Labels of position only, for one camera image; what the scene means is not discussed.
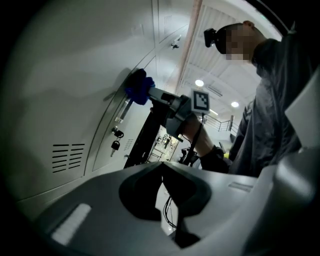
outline dark gray shirt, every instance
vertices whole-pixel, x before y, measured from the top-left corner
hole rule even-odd
[[[258,177],[264,167],[277,164],[283,156],[301,147],[285,115],[314,71],[299,35],[288,34],[281,42],[268,39],[259,44],[252,63],[261,83],[256,89],[243,142],[230,166],[217,163],[222,161],[221,153],[214,148],[201,158],[205,170]]]

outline man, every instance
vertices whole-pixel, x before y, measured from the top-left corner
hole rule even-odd
[[[252,22],[245,21],[225,26],[216,35],[218,51],[227,59],[238,60],[240,56],[252,63],[261,83],[245,132],[238,134],[243,141],[233,163],[224,161],[222,150],[212,144],[204,128],[195,150],[204,170],[258,177],[264,167],[277,164],[301,147],[285,110],[307,84],[316,65],[298,33],[288,34],[279,42],[265,38]],[[193,116],[185,123],[183,133],[192,142],[199,127]]]

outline short hair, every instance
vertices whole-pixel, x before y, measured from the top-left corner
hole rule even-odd
[[[231,24],[231,25],[226,25],[226,26],[220,28],[216,32],[215,46],[221,54],[227,53],[226,39],[227,39],[228,31],[237,30],[239,27],[242,27],[242,26],[243,26],[243,23],[235,23],[235,24]],[[254,30],[263,36],[263,34],[260,32],[259,29],[254,27]]]

